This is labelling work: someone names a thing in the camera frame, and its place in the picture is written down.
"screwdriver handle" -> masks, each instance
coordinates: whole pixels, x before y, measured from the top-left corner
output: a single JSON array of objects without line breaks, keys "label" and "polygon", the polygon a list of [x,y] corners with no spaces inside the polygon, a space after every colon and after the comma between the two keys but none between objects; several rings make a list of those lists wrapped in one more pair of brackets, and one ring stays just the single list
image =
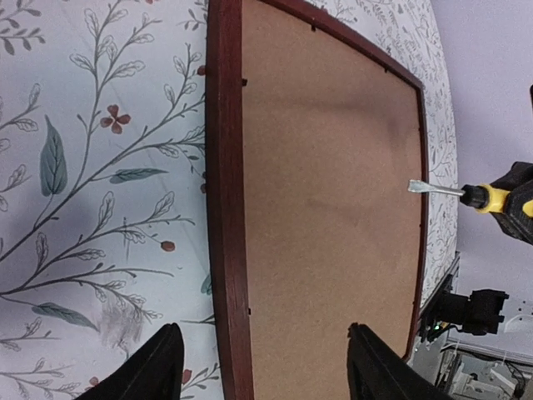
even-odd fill
[{"label": "screwdriver handle", "polygon": [[[503,213],[510,193],[508,190],[497,189],[488,184],[465,185],[462,190],[465,194],[460,197],[460,202],[475,208],[481,214]],[[525,203],[522,211],[533,218],[533,200]]]}]

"floral wallpaper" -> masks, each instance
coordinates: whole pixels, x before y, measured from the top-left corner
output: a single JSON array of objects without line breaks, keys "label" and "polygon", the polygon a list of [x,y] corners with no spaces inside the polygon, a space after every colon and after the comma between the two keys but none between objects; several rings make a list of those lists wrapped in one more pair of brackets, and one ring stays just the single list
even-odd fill
[{"label": "floral wallpaper", "polygon": [[[431,180],[456,148],[429,0],[315,0],[426,85]],[[182,400],[223,398],[207,254],[207,0],[0,0],[0,398],[75,398],[156,330]],[[431,199],[425,296],[453,259]]]}]

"screwdriver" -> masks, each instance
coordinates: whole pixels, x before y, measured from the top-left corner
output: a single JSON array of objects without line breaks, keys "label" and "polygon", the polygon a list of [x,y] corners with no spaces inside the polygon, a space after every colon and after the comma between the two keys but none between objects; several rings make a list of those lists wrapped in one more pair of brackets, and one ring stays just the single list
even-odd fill
[{"label": "screwdriver", "polygon": [[[488,184],[465,185],[461,189],[433,185],[431,183],[410,180],[407,188],[412,193],[441,193],[459,197],[459,201],[468,207],[475,208],[481,214],[503,213],[506,199],[510,191],[498,189]],[[522,211],[533,218],[533,201],[526,202]]]}]

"wooden picture frame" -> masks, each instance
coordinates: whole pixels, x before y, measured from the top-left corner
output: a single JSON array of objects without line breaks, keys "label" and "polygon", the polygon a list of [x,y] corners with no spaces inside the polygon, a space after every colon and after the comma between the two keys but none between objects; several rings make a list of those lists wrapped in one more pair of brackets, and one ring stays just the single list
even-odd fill
[{"label": "wooden picture frame", "polygon": [[[416,90],[422,179],[428,178],[423,86],[400,63],[327,12],[304,0],[257,0],[282,10],[364,54]],[[207,19],[207,224],[218,352],[226,400],[252,400],[242,159],[242,0],[210,0]],[[406,355],[418,330],[426,264],[428,197],[421,207],[416,295]]]}]

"red flower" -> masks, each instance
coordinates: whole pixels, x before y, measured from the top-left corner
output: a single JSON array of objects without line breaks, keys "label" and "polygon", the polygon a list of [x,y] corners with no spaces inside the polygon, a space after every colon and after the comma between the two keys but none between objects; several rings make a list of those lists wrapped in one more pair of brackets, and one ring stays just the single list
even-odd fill
[{"label": "red flower", "polygon": [[192,377],[192,371],[190,369],[186,369],[185,371],[183,371],[182,385],[189,382],[191,380],[191,377]]},{"label": "red flower", "polygon": [[113,104],[112,106],[109,106],[107,108],[109,113],[111,114],[111,117],[104,117],[100,120],[100,125],[102,128],[107,128],[109,125],[111,126],[111,132],[116,133],[117,135],[122,133],[122,127],[121,125],[126,125],[129,123],[132,118],[127,115],[121,115],[118,116],[118,105]]},{"label": "red flower", "polygon": [[173,252],[174,250],[176,250],[176,244],[174,242],[166,240],[164,242],[161,242],[161,248],[165,252]]},{"label": "red flower", "polygon": [[90,384],[91,386],[86,387],[86,388],[85,388],[85,392],[86,392],[87,390],[90,390],[90,389],[94,388],[94,387],[97,386],[99,383],[100,383],[100,381],[98,380],[97,377],[92,377],[91,379],[89,379],[89,384]]}]

